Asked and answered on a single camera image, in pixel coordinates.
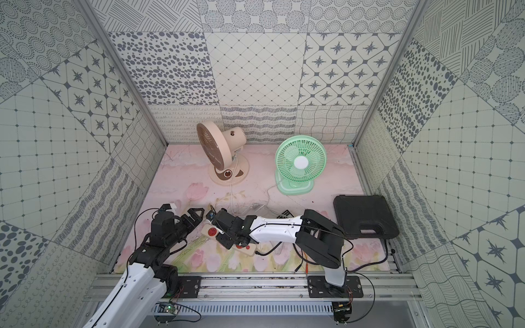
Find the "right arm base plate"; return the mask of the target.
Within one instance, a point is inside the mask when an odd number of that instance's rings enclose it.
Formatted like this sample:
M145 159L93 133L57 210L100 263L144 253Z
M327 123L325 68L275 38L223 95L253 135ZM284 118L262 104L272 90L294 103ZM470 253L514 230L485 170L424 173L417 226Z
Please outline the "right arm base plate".
M309 276L307 278L309 297L313 299L363 298L362 284L358 276L347 276L344 286L334 286L326 282L324 276Z

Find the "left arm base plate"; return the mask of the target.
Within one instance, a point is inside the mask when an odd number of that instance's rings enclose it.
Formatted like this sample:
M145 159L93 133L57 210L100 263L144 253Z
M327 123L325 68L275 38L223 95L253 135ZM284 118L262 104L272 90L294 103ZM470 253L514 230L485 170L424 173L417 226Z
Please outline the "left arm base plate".
M197 299L200 292L201 282L201 276L180 276L169 278L166 283L168 289L164 297L167 299Z

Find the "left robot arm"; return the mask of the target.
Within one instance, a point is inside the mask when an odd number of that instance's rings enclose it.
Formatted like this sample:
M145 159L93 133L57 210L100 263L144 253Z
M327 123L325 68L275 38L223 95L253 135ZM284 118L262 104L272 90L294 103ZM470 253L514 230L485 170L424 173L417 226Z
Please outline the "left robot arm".
M172 248L183 242L205 218L205 209L189 209L177 216L173 204L155 209L150 232L130 255L126 269L85 327L139 327L160 306L174 314L173 300L196 299L200 276L180 276L176 266L165 261L175 254Z

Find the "white red power strip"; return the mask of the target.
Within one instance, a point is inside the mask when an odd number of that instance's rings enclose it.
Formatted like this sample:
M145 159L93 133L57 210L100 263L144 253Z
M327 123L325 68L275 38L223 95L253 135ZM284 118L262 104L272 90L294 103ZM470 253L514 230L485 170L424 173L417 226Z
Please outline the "white red power strip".
M201 235L205 236L208 239L216 241L217 237L221 236L221 233L213 225L205 224L205 225L203 225L203 228L201 229ZM255 254L256 247L253 246L253 245L249 245L249 246L246 246L246 247L233 245L231 247L231 250L235 250L235 251L240 252L242 254L245 254L247 256L253 256Z

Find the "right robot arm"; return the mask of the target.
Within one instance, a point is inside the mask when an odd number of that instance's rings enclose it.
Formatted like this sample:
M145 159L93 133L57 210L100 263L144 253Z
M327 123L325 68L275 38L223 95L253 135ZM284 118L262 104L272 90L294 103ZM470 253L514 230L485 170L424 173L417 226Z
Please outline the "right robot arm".
M241 218L221 209L209 211L206 218L217 228L216 240L227 250L260 243L291 243L323 267L328 284L345 284L344 231L315 210L306 209L297 217L269 219L256 215Z

